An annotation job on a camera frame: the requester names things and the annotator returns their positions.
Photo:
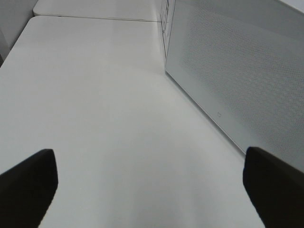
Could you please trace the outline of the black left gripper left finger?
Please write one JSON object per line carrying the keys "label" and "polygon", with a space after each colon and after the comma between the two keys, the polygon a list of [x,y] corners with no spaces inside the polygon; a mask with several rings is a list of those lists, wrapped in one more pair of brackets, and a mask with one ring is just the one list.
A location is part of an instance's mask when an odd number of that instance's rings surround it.
{"label": "black left gripper left finger", "polygon": [[43,149],[0,175],[0,226],[37,228],[58,188],[52,149]]}

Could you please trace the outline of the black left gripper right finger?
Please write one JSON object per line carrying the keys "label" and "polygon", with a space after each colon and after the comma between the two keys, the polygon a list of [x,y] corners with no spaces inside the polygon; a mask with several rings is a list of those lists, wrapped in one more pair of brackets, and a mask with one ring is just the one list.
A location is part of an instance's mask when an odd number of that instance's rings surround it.
{"label": "black left gripper right finger", "polygon": [[303,172],[259,147],[249,147],[243,185],[266,228],[304,226]]}

